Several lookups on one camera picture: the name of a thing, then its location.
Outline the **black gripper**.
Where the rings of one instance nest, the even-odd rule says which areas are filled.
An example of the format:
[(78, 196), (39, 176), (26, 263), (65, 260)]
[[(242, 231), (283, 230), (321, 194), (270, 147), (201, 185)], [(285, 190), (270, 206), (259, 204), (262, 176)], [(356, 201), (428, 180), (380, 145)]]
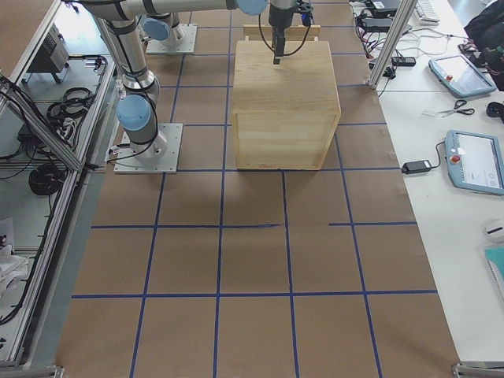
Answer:
[(272, 31), (273, 64), (279, 65), (281, 58), (284, 56), (284, 30), (292, 25), (293, 16), (296, 11), (296, 1), (271, 0), (269, 4), (269, 25), (272, 28), (278, 29)]
[(301, 16), (304, 27), (310, 27), (313, 24), (313, 6), (309, 2), (297, 0), (295, 12)]

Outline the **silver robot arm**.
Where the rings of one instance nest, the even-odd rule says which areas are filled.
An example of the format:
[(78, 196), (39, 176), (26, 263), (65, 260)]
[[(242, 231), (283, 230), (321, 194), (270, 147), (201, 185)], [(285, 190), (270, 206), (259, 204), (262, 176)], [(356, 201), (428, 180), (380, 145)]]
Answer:
[(139, 15), (162, 16), (167, 13), (203, 10), (240, 9), (256, 16), (269, 8), (272, 27), (273, 63), (278, 65), (284, 56), (285, 32), (292, 25), (293, 16), (299, 12), (299, 1), (82, 1), (81, 4), (94, 17), (106, 23), (110, 41), (117, 56), (114, 61), (124, 73), (124, 86), (130, 93), (145, 91), (157, 86), (155, 75), (147, 68), (143, 45), (136, 26)]
[(270, 50), (276, 57), (285, 56), (286, 30), (292, 26), (295, 14), (301, 16), (302, 24), (307, 29), (313, 22), (313, 7), (304, 1), (144, 1), (138, 14), (146, 17), (143, 30), (152, 39), (165, 41), (174, 35), (177, 41), (183, 36), (179, 12), (201, 10), (240, 9), (249, 16), (259, 17), (269, 9), (269, 25), (272, 27), (272, 45)]

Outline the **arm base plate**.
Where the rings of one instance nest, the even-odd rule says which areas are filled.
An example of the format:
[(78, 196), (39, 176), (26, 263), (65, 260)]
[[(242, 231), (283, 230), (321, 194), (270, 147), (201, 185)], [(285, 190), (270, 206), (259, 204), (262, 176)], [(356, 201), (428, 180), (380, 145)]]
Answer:
[(193, 54), (198, 31), (196, 24), (178, 24), (170, 28), (164, 24), (148, 26), (144, 31), (150, 38), (146, 53), (150, 55)]
[(158, 136), (146, 151), (135, 155), (143, 150), (135, 144), (133, 148), (126, 146), (119, 149), (113, 171), (116, 174), (176, 173), (182, 134), (181, 123), (159, 124)]

